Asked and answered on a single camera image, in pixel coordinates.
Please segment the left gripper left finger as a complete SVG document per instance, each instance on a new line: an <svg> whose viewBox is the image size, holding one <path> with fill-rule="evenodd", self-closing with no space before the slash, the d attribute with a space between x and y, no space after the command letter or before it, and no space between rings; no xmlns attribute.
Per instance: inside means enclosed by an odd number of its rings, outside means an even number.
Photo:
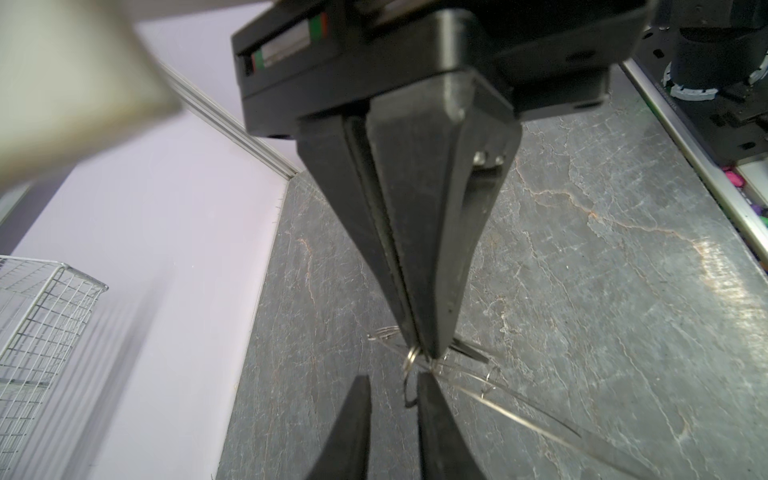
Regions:
<svg viewBox="0 0 768 480"><path fill-rule="evenodd" d="M358 375L306 479L367 479L371 416L370 378Z"/></svg>

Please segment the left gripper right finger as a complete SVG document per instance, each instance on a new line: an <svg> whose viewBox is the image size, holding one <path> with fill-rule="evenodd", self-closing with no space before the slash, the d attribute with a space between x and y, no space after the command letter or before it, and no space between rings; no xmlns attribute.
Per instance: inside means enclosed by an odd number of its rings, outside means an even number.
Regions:
<svg viewBox="0 0 768 480"><path fill-rule="evenodd" d="M431 373L418 374L417 409L421 478L485 479Z"/></svg>

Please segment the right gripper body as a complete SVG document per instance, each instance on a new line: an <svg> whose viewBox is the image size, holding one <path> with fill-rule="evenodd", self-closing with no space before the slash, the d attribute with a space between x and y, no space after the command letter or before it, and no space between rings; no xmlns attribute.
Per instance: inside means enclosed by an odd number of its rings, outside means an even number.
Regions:
<svg viewBox="0 0 768 480"><path fill-rule="evenodd" d="M460 70L522 119L588 107L580 83L626 60L650 16L647 1L279 1L231 45L247 132L293 139L303 118Z"/></svg>

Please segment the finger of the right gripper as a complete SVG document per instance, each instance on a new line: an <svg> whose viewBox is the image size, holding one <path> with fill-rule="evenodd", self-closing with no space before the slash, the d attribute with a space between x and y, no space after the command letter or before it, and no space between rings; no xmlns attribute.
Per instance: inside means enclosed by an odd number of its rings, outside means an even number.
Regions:
<svg viewBox="0 0 768 480"><path fill-rule="evenodd" d="M299 156L373 272L407 345L415 346L417 332L364 120L305 119L296 141Z"/></svg>
<svg viewBox="0 0 768 480"><path fill-rule="evenodd" d="M366 129L419 345L438 358L522 127L486 81L457 71L375 98Z"/></svg>

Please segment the grey perforated ring disc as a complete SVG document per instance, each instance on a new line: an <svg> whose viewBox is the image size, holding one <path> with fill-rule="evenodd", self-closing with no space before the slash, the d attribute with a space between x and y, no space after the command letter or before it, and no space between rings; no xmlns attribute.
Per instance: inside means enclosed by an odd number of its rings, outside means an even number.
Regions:
<svg viewBox="0 0 768 480"><path fill-rule="evenodd" d="M443 385L512 422L633 479L658 477L651 468L608 440L513 390L502 374L504 356L497 350L455 337L443 356L430 359L419 348L409 347L396 326L374 330L367 338L401 356L406 377L413 370L430 373Z"/></svg>

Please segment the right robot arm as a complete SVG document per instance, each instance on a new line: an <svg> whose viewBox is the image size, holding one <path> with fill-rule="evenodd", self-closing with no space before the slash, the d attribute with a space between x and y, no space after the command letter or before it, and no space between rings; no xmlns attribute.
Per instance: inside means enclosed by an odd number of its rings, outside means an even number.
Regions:
<svg viewBox="0 0 768 480"><path fill-rule="evenodd" d="M407 345L455 337L526 121L607 97L650 54L671 97L767 75L763 1L279 1L233 34L247 132L292 140Z"/></svg>

